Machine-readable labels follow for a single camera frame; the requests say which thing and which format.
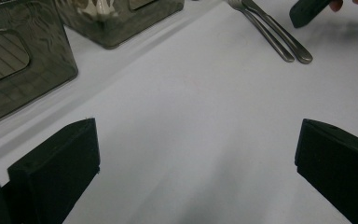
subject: white table surface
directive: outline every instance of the white table surface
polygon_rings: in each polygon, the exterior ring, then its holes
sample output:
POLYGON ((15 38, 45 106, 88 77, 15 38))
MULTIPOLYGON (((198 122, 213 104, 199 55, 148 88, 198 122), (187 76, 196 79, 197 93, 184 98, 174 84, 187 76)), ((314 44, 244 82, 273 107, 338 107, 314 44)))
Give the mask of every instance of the white table surface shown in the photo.
POLYGON ((313 55, 285 63, 221 0, 113 50, 67 29, 78 77, 0 121, 7 167, 63 126, 97 121, 101 172, 64 223, 349 223, 296 172, 302 119, 358 136, 358 6, 294 29, 296 0, 257 3, 313 55))

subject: utensil handle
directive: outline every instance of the utensil handle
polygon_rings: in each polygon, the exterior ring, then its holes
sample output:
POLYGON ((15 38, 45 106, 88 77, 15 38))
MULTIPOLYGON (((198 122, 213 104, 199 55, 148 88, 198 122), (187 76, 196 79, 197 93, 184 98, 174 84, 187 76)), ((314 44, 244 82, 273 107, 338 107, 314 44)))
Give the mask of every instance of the utensil handle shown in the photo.
POLYGON ((295 58, 287 51, 287 49, 269 32, 269 30, 261 23, 250 11, 244 9, 241 11, 249 21, 260 31, 260 33, 267 39, 270 45, 278 52, 278 54, 288 63, 292 63, 295 58))
POLYGON ((260 17, 283 39, 301 63, 312 62, 312 55, 283 27, 280 26, 270 15, 264 14, 260 17))

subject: human hand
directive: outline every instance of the human hand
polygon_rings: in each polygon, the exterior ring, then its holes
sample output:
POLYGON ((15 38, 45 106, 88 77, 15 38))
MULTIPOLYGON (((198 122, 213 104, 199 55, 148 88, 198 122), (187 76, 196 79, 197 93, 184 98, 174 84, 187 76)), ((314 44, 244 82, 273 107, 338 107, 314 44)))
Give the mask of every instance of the human hand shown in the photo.
MULTIPOLYGON (((354 4, 358 5, 358 0, 352 0, 354 4)), ((337 12, 342 8, 343 0, 332 0, 329 4, 330 8, 337 12)))

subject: plastic storage bin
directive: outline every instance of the plastic storage bin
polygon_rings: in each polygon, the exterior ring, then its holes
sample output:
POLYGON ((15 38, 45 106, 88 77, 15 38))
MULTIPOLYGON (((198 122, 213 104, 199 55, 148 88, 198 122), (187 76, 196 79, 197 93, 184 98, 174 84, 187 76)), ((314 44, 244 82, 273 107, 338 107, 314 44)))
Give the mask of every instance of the plastic storage bin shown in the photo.
POLYGON ((184 0, 56 0, 65 25, 113 49, 183 9, 184 0))
POLYGON ((54 0, 0 0, 0 118, 76 75, 54 0))

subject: clear plastic container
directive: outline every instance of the clear plastic container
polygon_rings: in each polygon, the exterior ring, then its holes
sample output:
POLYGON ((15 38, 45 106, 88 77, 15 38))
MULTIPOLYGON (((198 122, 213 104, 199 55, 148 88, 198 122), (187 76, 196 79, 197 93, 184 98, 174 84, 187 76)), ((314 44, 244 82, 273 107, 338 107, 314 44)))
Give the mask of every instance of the clear plastic container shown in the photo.
POLYGON ((76 75, 54 0, 0 0, 0 118, 76 75))
POLYGON ((65 25, 113 49, 183 9, 184 0, 56 0, 65 25))

